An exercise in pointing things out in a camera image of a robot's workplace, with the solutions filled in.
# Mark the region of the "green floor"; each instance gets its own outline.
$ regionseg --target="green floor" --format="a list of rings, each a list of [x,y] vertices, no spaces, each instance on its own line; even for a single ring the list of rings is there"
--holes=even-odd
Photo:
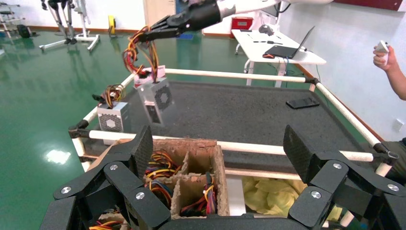
[[[61,40],[52,32],[40,32],[33,39],[19,39],[10,45],[0,39],[6,54],[0,57],[1,163],[0,223],[2,229],[38,229],[53,191],[83,173],[68,135],[68,127],[81,120],[94,106],[92,93],[122,82],[129,72],[121,52],[127,37],[101,42],[90,54],[85,45],[57,48],[42,53],[38,48]],[[239,72],[247,58],[234,55],[237,42],[228,38],[195,36],[193,40],[157,41],[160,63],[167,68]],[[290,76],[301,72],[289,65]],[[275,74],[275,68],[256,64],[254,73]],[[230,80],[196,76],[170,79],[245,85],[244,79]],[[253,85],[273,86],[272,81],[254,80]],[[283,83],[283,87],[308,87]],[[359,133],[337,113],[358,141]],[[65,163],[53,162],[50,154],[69,156]]]

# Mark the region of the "yellow cloth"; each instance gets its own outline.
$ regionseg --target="yellow cloth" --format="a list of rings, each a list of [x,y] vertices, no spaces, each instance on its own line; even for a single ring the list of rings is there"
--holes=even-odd
[[[302,181],[243,177],[245,204],[266,215],[287,217],[289,209],[307,187]],[[334,206],[327,220],[338,221],[342,208]]]

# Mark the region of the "black mat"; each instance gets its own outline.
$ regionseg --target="black mat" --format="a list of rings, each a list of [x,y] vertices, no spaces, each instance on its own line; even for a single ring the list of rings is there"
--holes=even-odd
[[[209,138],[221,141],[282,145],[287,124],[300,129],[320,150],[363,151],[351,134],[309,90],[170,82],[179,117],[166,127],[152,127],[153,135]],[[286,101],[314,97],[319,107],[293,110]],[[141,101],[132,90],[131,126],[135,133],[148,124]],[[100,154],[102,141],[85,142],[87,152]],[[294,173],[285,156],[224,151],[226,167]]]

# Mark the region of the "white desk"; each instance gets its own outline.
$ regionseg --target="white desk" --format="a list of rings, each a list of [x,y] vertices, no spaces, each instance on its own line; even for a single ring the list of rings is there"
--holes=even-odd
[[[275,57],[275,59],[263,58],[262,55],[274,44],[268,43],[254,43],[254,41],[273,41],[276,43],[282,43],[282,46],[297,48],[299,44],[289,38],[288,36],[282,34],[281,32],[275,32],[274,35],[268,36],[266,34],[261,34],[258,30],[253,30],[252,32],[241,32],[240,30],[231,30],[234,37],[237,39],[238,43],[241,45],[245,54],[248,57],[245,69],[249,64],[248,73],[254,72],[255,62],[266,62],[266,63],[276,63],[276,68],[279,76],[285,76],[286,74],[286,64],[287,59],[281,57]],[[326,61],[321,57],[317,56],[313,52],[300,50],[296,53],[293,59],[289,60],[292,64],[314,64],[314,65],[324,65]],[[277,81],[275,87],[280,87],[281,81]],[[247,79],[247,85],[251,85],[251,79]]]

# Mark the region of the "wire bundle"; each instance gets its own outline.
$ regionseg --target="wire bundle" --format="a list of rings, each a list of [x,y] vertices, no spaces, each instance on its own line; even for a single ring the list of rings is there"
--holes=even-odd
[[[114,107],[113,102],[121,101],[124,96],[124,86],[121,84],[116,84],[107,86],[106,90],[104,90],[102,98],[105,100],[105,103],[109,106],[109,108],[112,109]]]
[[[216,213],[216,201],[213,179],[209,172],[206,172],[207,184],[204,185],[204,196],[195,203],[183,207],[180,215],[183,217],[207,216]]]
[[[149,26],[144,26],[140,31],[135,33],[133,36],[129,38],[130,42],[128,43],[127,49],[124,50],[123,52],[123,62],[125,67],[130,71],[131,73],[134,74],[139,74],[141,75],[146,75],[146,73],[143,71],[144,65],[141,66],[136,66],[135,62],[138,60],[137,55],[138,51],[141,50],[141,52],[144,54],[145,58],[151,65],[151,70],[152,70],[152,79],[153,82],[157,82],[157,72],[158,72],[158,65],[159,65],[159,60],[158,60],[158,55],[157,55],[157,49],[155,48],[155,43],[153,41],[147,41],[143,44],[140,44],[140,36],[143,36],[146,32],[151,31],[151,28]]]
[[[148,163],[148,168],[145,171],[147,178],[155,180],[159,177],[171,177],[175,175],[180,169],[181,165],[176,165],[169,154],[161,149],[154,151],[151,155],[151,159]]]
[[[93,226],[93,227],[89,227],[89,230],[115,230],[115,229],[120,229],[122,224],[123,223],[120,223],[118,221],[108,221],[108,222],[105,222],[104,224],[97,221],[97,225]]]
[[[161,201],[166,201],[167,207],[170,208],[173,192],[165,184],[153,180],[145,185],[145,187],[147,186]]]

